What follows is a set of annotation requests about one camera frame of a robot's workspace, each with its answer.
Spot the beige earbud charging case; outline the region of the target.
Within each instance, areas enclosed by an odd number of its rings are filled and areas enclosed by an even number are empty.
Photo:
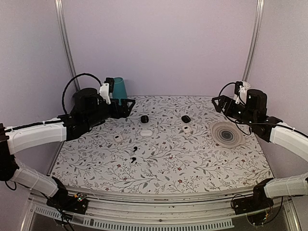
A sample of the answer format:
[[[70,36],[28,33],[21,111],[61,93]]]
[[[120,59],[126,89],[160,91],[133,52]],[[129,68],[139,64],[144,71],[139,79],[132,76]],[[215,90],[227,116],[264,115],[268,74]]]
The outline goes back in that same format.
[[[190,126],[187,126],[187,125],[184,125],[184,126],[182,127],[182,130],[183,130],[183,132],[184,132],[185,134],[188,134],[188,133],[191,133],[191,132],[192,132],[191,127],[190,127]]]

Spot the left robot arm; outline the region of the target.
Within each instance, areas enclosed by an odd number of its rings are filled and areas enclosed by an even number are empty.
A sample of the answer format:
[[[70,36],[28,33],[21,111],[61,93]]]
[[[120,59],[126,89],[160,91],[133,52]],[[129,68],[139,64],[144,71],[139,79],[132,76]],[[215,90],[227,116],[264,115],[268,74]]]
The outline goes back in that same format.
[[[61,181],[26,166],[14,155],[47,143],[76,140],[109,118],[128,117],[135,105],[135,100],[111,99],[108,84],[103,84],[99,90],[77,91],[73,99],[74,106],[68,114],[32,125],[0,127],[0,180],[39,191],[52,198],[61,209],[69,208],[72,203]]]

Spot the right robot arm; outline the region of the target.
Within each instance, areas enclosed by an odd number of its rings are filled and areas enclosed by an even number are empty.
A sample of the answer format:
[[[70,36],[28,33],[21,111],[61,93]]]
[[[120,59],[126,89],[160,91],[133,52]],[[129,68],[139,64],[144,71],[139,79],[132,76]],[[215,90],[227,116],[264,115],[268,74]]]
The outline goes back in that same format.
[[[218,113],[223,113],[235,124],[249,126],[252,133],[262,140],[276,144],[308,160],[308,136],[287,125],[281,119],[267,115],[267,95],[255,89],[246,91],[245,103],[236,103],[228,96],[212,98]],[[280,179],[269,179],[254,187],[257,191],[249,198],[249,206],[259,210],[268,198],[282,196],[303,196],[308,194],[308,174],[304,173]]]

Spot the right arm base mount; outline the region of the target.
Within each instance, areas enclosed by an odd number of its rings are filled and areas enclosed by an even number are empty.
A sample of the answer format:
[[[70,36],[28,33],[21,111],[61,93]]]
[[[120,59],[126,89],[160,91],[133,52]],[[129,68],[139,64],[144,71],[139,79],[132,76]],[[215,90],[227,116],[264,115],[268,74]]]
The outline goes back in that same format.
[[[252,196],[244,196],[236,194],[231,199],[231,208],[234,210],[236,215],[250,213],[265,208],[272,207],[274,202],[270,198],[256,198]]]

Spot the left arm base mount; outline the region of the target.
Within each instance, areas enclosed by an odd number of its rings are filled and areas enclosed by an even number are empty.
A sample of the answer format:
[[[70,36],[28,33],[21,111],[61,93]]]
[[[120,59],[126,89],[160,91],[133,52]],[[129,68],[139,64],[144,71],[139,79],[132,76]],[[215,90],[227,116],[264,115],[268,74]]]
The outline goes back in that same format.
[[[73,212],[77,214],[86,214],[89,200],[80,198],[79,196],[70,196],[67,193],[56,193],[53,197],[49,197],[46,202],[47,206],[54,207],[59,210]]]

